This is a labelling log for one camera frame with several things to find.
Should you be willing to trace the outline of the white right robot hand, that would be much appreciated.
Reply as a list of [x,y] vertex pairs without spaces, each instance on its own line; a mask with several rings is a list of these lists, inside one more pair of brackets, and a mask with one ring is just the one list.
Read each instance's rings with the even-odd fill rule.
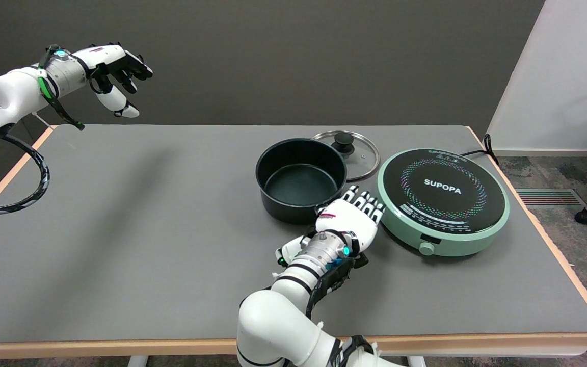
[[306,228],[303,235],[276,250],[277,262],[283,267],[291,264],[303,246],[322,231],[340,234],[349,248],[344,251],[345,255],[357,256],[372,244],[384,213],[385,204],[369,191],[352,185],[340,198],[320,209],[315,223]]

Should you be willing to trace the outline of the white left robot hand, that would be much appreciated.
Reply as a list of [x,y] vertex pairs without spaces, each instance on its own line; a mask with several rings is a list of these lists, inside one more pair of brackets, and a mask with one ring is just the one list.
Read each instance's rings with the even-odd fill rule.
[[112,111],[117,118],[137,118],[140,115],[126,95],[109,79],[113,77],[128,93],[135,94],[138,89],[134,79],[146,81],[153,77],[153,70],[142,56],[135,55],[118,43],[102,46],[92,45],[71,54],[78,60],[86,73],[91,90],[99,102]]

